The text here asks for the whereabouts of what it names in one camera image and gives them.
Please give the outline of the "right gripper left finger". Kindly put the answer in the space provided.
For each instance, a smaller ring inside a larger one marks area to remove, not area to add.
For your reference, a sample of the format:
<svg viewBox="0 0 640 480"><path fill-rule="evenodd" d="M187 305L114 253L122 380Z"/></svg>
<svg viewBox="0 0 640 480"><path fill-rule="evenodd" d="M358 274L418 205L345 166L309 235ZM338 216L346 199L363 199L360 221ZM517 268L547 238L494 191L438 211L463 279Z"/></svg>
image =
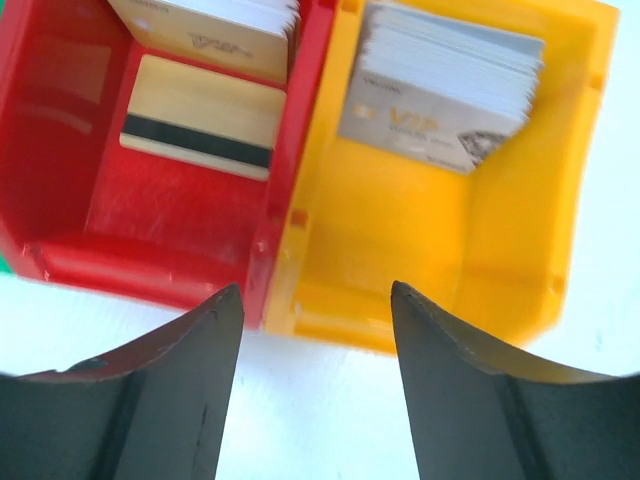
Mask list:
<svg viewBox="0 0 640 480"><path fill-rule="evenodd" d="M1 379L5 479L212 479L244 309L229 285L63 372Z"/></svg>

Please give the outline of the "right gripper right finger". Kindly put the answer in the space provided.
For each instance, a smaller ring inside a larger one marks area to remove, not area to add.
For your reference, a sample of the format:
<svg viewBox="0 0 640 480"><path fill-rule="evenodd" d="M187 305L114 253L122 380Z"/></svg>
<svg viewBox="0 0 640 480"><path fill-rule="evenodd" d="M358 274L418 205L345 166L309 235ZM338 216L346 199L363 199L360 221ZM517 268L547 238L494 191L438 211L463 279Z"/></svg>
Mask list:
<svg viewBox="0 0 640 480"><path fill-rule="evenodd" d="M512 346L395 282L393 330L423 479L635 479L639 379Z"/></svg>

